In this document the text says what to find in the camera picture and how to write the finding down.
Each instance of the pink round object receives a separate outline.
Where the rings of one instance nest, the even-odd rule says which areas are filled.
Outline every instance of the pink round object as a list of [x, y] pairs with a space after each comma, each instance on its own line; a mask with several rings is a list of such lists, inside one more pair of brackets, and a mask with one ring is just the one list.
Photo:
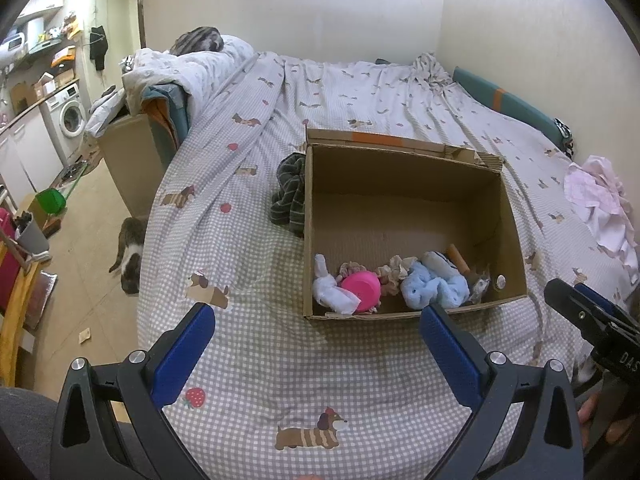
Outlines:
[[360, 299], [356, 314], [366, 312], [380, 301], [380, 280], [370, 270], [350, 274], [342, 280], [340, 286]]

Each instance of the human hand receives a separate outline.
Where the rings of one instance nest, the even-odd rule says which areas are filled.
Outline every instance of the human hand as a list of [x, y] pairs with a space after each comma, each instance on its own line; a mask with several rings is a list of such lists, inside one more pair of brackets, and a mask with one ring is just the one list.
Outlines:
[[[580, 421], [580, 434], [582, 435], [582, 447], [587, 447], [589, 443], [589, 430], [591, 429], [591, 423], [593, 415], [595, 414], [598, 402], [600, 400], [600, 392], [593, 394], [578, 410], [578, 421]], [[622, 444], [626, 439], [626, 432], [636, 420], [637, 413], [624, 418], [623, 420], [617, 420], [613, 422], [607, 433], [605, 434], [605, 441], [610, 446], [614, 444]]]

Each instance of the washing machine door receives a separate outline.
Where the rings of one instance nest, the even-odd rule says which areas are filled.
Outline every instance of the washing machine door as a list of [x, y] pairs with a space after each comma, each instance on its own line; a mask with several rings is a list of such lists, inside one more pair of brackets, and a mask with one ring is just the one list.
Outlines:
[[60, 132], [67, 138], [73, 139], [84, 132], [86, 118], [84, 108], [76, 101], [67, 101], [60, 110]]

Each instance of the tile floor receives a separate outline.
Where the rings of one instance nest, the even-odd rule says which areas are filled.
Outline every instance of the tile floor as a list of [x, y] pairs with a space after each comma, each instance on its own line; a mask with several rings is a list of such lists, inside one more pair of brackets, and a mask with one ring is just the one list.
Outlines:
[[[34, 352], [33, 389], [58, 400], [71, 361], [84, 356], [91, 364], [122, 361], [137, 348], [136, 296], [120, 288], [120, 275], [108, 273], [118, 232], [129, 211], [109, 170], [101, 161], [80, 179], [67, 203], [59, 232], [50, 238], [53, 259], [46, 269], [58, 282], [39, 323]], [[91, 339], [78, 335], [91, 329]], [[116, 406], [116, 416], [127, 420]]]

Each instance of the blue fuzzy fabric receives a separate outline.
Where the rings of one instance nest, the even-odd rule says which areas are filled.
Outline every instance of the blue fuzzy fabric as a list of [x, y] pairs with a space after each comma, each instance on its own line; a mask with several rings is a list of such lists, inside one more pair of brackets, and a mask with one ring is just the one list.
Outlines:
[[430, 304], [455, 308], [469, 296], [466, 279], [459, 272], [447, 282], [420, 262], [411, 266], [409, 275], [400, 283], [400, 291], [404, 302], [412, 310], [422, 310]]

